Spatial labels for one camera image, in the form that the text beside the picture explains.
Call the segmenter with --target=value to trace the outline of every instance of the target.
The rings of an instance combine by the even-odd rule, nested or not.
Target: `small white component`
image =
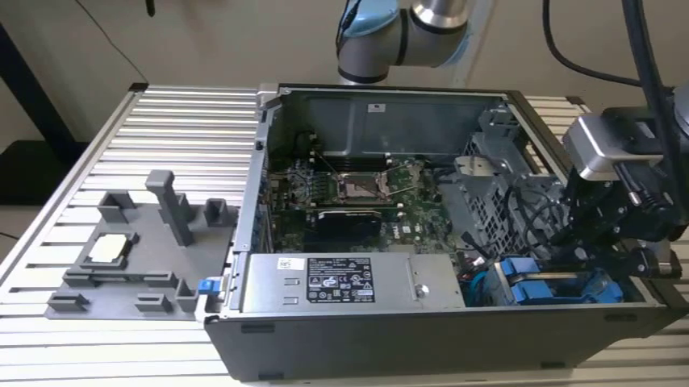
[[[98,237],[97,243],[89,252],[89,257],[93,262],[105,264],[113,263],[122,255],[127,245],[127,235],[125,234],[106,234]]]
[[[475,262],[472,262],[472,264],[473,264],[476,267],[481,266],[481,265],[483,265],[483,264],[485,264],[485,263],[487,263],[487,260],[484,259],[484,257],[483,257],[483,256],[480,256],[480,257],[475,260]]]
[[[278,270],[304,270],[305,261],[304,258],[286,258],[282,256],[278,258]]]

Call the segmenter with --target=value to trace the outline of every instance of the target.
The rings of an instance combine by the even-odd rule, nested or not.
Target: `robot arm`
[[[350,0],[337,41],[345,85],[374,85],[390,66],[439,67],[463,56],[471,37],[467,0]]]

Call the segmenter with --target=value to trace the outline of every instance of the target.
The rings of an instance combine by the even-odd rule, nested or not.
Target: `white label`
[[[385,113],[386,112],[386,104],[385,103],[370,103],[369,104],[369,112],[370,113]]]
[[[278,258],[278,270],[304,270],[304,258]]]

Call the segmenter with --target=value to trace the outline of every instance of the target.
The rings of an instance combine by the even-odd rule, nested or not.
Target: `wire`
[[[524,238],[527,243],[529,243],[529,232],[531,232],[535,235],[535,237],[539,239],[539,243],[544,247],[547,247],[547,244],[544,244],[544,242],[541,241],[541,239],[537,236],[535,223],[536,223],[536,221],[539,219],[539,216],[543,214],[543,212],[545,210],[548,210],[549,208],[555,208],[557,206],[559,206],[557,204],[555,204],[552,202],[548,202],[541,207],[539,207],[537,211],[531,215],[529,218],[525,218],[527,227],[525,227],[525,233],[523,235],[523,238]]]
[[[349,10],[349,12],[348,12],[349,3],[350,3],[350,0],[348,0],[348,5],[345,6],[345,11],[342,12],[342,17],[341,17],[341,23],[340,23],[340,26],[337,29],[337,37],[336,37],[337,55],[340,55],[340,53],[341,53],[342,34],[350,28],[354,20],[357,19],[358,6],[361,5],[362,0],[357,0],[357,3],[354,4],[353,9]]]
[[[629,36],[636,70],[643,81],[648,108],[656,123],[656,135],[664,150],[664,163],[670,167],[671,197],[679,205],[680,218],[687,219],[687,175],[682,157],[678,122],[670,103],[664,97],[659,66],[654,56],[654,48],[648,35],[647,17],[642,0],[623,0],[627,32]]]
[[[523,219],[525,220],[525,223],[527,223],[525,229],[528,231],[531,231],[531,233],[535,235],[535,238],[537,238],[539,243],[547,248],[548,247],[548,239],[547,239],[545,235],[539,234],[537,233],[537,229],[535,228],[533,223],[528,222],[529,215],[527,215],[525,203],[523,202],[524,198],[523,198],[521,191],[520,191],[519,187],[515,187],[515,199],[517,201],[517,211],[520,212],[520,215],[521,215],[521,217],[523,217]],[[541,255],[541,253],[539,252],[537,248],[535,247],[535,245],[532,245],[529,243],[529,239],[527,238],[527,236],[528,236],[528,234],[525,232],[525,234],[523,235],[525,244],[529,246],[529,249],[535,253],[535,256],[537,256],[537,259],[544,260],[544,257]]]
[[[543,0],[543,32],[547,37],[547,45],[551,53],[559,62],[571,70],[577,71],[580,74],[588,75],[589,77],[595,77],[608,82],[621,83],[623,85],[643,87],[642,81],[638,79],[632,79],[628,77],[621,77],[613,74],[601,73],[600,71],[592,70],[584,66],[580,66],[577,63],[572,62],[559,50],[556,46],[555,38],[553,38],[553,30],[551,28],[551,0]]]
[[[9,234],[7,232],[2,232],[0,231],[0,235],[5,236],[6,238],[11,238],[14,240],[21,240],[19,236],[15,236],[13,234]]]
[[[146,77],[146,75],[143,75],[142,73],[142,70],[137,67],[137,65],[134,64],[134,62],[131,61],[130,57],[122,52],[122,50],[119,49],[118,45],[115,44],[115,42],[113,41],[113,39],[110,39],[110,35],[109,33],[106,32],[106,30],[103,29],[101,23],[97,21],[97,18],[94,18],[94,15],[93,13],[89,11],[89,9],[85,7],[85,5],[82,4],[82,1],[81,0],[75,0],[77,4],[79,5],[79,7],[85,10],[86,14],[89,15],[89,17],[91,18],[94,24],[97,24],[97,27],[98,29],[101,30],[101,32],[103,33],[103,36],[106,37],[106,39],[109,40],[109,43],[110,45],[113,46],[113,48],[119,52],[119,54],[122,55],[122,57],[127,60],[127,62],[130,62],[130,65],[131,67],[137,70],[137,72],[139,73],[139,75],[142,76],[142,79],[145,80],[146,83],[150,83],[149,82],[149,78]]]
[[[342,22],[345,21],[345,16],[348,15],[349,2],[345,3],[345,9],[342,10],[341,21],[337,24],[337,34],[336,34],[336,52],[340,54],[341,52],[341,38],[342,38]]]

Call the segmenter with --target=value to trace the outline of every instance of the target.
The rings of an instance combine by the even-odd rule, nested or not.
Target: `floor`
[[[0,206],[0,232],[21,237],[41,210],[39,206]],[[0,262],[13,250],[15,242],[0,235]]]

